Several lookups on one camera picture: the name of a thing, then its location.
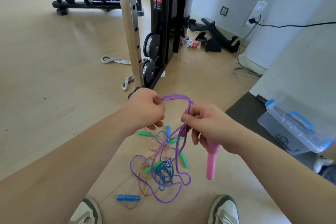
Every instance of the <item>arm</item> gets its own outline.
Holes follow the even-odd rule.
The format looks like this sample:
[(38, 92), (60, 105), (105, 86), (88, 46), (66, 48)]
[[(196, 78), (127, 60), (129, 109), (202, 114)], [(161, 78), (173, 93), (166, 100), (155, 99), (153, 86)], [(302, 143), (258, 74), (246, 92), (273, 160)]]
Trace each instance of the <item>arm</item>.
[(293, 223), (335, 223), (336, 186), (213, 105), (195, 104), (182, 121), (194, 144), (207, 139), (239, 154)]
[(2, 180), (3, 223), (67, 223), (124, 139), (161, 127), (164, 110), (157, 93), (139, 89), (116, 113)]

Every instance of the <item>wall outlet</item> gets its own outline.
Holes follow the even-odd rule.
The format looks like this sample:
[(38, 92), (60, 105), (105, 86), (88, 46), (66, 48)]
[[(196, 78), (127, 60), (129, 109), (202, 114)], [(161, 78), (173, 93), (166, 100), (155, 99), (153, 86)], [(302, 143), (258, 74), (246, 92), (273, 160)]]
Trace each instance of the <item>wall outlet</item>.
[(220, 10), (221, 15), (226, 16), (228, 14), (229, 8), (222, 6), (222, 9)]
[(258, 1), (258, 3), (255, 5), (250, 17), (247, 19), (246, 25), (249, 27), (253, 27), (254, 23), (249, 23), (249, 19), (255, 19), (258, 21), (260, 15), (263, 13), (263, 10), (265, 9), (267, 5), (267, 2), (265, 1)]

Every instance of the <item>blue handle of box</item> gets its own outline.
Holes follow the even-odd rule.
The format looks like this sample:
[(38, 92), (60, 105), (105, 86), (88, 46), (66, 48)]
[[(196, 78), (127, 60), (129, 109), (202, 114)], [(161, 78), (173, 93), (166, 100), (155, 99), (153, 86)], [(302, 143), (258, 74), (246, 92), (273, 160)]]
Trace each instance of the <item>blue handle of box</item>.
[(289, 115), (291, 115), (293, 118), (295, 118), (295, 116), (298, 116), (301, 120), (303, 120), (304, 122), (306, 122), (307, 124), (305, 125), (306, 129), (312, 129), (313, 128), (313, 123), (311, 123), (309, 120), (307, 120), (305, 117), (303, 117), (301, 114), (299, 114), (298, 112), (290, 112)]

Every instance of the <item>purple jump rope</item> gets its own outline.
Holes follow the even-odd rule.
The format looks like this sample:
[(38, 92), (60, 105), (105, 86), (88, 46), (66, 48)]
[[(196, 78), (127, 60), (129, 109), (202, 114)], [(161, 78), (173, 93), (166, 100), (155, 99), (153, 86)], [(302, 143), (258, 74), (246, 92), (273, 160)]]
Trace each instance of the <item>purple jump rope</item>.
[[(163, 101), (169, 101), (169, 100), (175, 100), (175, 99), (187, 100), (187, 101), (188, 101), (187, 113), (189, 113), (190, 106), (194, 103), (189, 97), (184, 96), (184, 95), (178, 95), (178, 94), (175, 94), (175, 95), (168, 95), (168, 96), (165, 96), (165, 97), (162, 98)], [(156, 196), (156, 194), (155, 194), (153, 188), (149, 185), (149, 183), (146, 182), (144, 179), (142, 179), (139, 175), (137, 175), (137, 174), (132, 170), (132, 162), (133, 162), (133, 160), (134, 160), (135, 158), (137, 158), (137, 157), (141, 157), (141, 158), (143, 158), (143, 159), (146, 161), (147, 165), (149, 165), (149, 163), (147, 162), (147, 160), (146, 160), (146, 158), (145, 158), (144, 156), (142, 156), (142, 155), (136, 155), (134, 158), (132, 158), (131, 163), (130, 163), (130, 169), (131, 169), (132, 174), (133, 174), (136, 178), (138, 178), (139, 180), (141, 180), (143, 183), (145, 183), (145, 184), (149, 187), (149, 189), (152, 191), (153, 196), (154, 196), (159, 202), (161, 202), (161, 203), (163, 203), (163, 204), (168, 204), (168, 203), (172, 202), (173, 200), (175, 200), (175, 198), (178, 196), (178, 194), (179, 194), (180, 191), (181, 191), (182, 185), (184, 185), (184, 186), (188, 186), (188, 185), (191, 183), (191, 176), (190, 176), (190, 174), (188, 174), (188, 173), (183, 173), (183, 172), (180, 173), (180, 171), (179, 171), (179, 165), (178, 165), (178, 156), (180, 155), (180, 152), (183, 150), (184, 146), (186, 145), (186, 141), (187, 141), (187, 125), (186, 125), (186, 124), (183, 124), (182, 126), (180, 126), (179, 128), (177, 128), (177, 129), (176, 129), (176, 130), (175, 130), (169, 137), (166, 138), (166, 140), (161, 144), (161, 146), (160, 146), (159, 149), (157, 150), (157, 152), (156, 152), (156, 154), (155, 154), (155, 156), (154, 156), (153, 162), (152, 162), (152, 177), (153, 177), (154, 181), (155, 181), (157, 184), (160, 185), (160, 180), (158, 181), (158, 180), (156, 179), (156, 176), (157, 176), (157, 175), (154, 173), (153, 165), (154, 165), (154, 163), (155, 163), (155, 159), (157, 158), (159, 152), (161, 152), (161, 150), (163, 150), (163, 147), (165, 147), (165, 146), (167, 145), (168, 140), (169, 140), (169, 139), (171, 138), (171, 136), (174, 135), (178, 130), (179, 130), (179, 133), (178, 133), (178, 137), (177, 137), (177, 141), (176, 141), (175, 158), (173, 158), (173, 159), (170, 161), (170, 163), (173, 163), (173, 162), (175, 161), (175, 168), (176, 168), (176, 172), (178, 173), (178, 175), (174, 175), (174, 176), (179, 177), (179, 178), (181, 179), (181, 182), (176, 182), (176, 183), (172, 183), (172, 184), (166, 184), (166, 187), (171, 187), (171, 186), (174, 186), (174, 185), (180, 185), (180, 188), (178, 189), (177, 194), (174, 196), (174, 198), (173, 198), (172, 200), (169, 200), (169, 201), (167, 201), (167, 202), (160, 200), (160, 199)], [(183, 141), (183, 145), (182, 145), (181, 149), (179, 149), (179, 142), (180, 142), (180, 137), (181, 137), (181, 133), (182, 133), (182, 131), (185, 132), (185, 133), (184, 133), (184, 141)], [(183, 182), (183, 179), (182, 179), (181, 175), (187, 175), (187, 176), (189, 177), (189, 181), (188, 181), (188, 183), (184, 183), (184, 182)]]

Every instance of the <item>white sneaker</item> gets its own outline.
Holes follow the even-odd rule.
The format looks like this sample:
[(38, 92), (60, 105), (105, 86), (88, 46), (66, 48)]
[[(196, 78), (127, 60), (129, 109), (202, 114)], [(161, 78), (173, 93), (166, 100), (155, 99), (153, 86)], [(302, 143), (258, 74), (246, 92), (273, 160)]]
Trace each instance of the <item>white sneaker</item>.
[(69, 224), (102, 224), (98, 204), (91, 197), (85, 197), (72, 215)]
[(213, 202), (208, 224), (239, 224), (238, 209), (234, 199), (221, 195)]

